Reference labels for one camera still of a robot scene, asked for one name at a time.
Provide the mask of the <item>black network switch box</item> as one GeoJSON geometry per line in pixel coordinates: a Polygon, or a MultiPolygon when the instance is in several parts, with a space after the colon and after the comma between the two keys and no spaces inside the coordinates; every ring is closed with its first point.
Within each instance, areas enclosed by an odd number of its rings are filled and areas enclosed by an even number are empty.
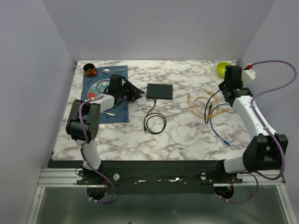
{"type": "Polygon", "coordinates": [[[156,98],[156,99],[162,99],[162,100],[172,100],[173,85],[148,83],[146,98],[147,99],[155,99],[156,98]]]}

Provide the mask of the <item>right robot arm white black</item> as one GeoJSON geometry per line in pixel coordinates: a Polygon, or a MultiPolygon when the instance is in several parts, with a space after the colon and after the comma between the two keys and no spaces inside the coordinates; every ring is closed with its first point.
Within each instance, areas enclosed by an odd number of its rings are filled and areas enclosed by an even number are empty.
{"type": "Polygon", "coordinates": [[[241,156],[225,159],[223,167],[216,169],[215,178],[221,183],[231,179],[232,173],[283,169],[288,138],[278,134],[268,124],[252,92],[244,87],[243,80],[254,77],[252,70],[243,71],[238,65],[228,65],[225,67],[224,80],[219,85],[225,101],[241,117],[250,136],[250,143],[241,156]]]}

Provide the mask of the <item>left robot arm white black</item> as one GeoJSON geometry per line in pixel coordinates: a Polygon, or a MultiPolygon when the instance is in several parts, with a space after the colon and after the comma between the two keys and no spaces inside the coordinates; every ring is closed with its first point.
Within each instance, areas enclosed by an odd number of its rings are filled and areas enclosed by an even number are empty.
{"type": "Polygon", "coordinates": [[[95,138],[99,130],[100,114],[117,107],[122,100],[135,102],[145,92],[138,89],[122,75],[113,74],[109,86],[98,96],[90,100],[74,100],[66,124],[66,132],[79,146],[83,167],[90,170],[87,178],[93,184],[103,181],[103,172],[99,170],[101,158],[98,154],[95,138]]]}

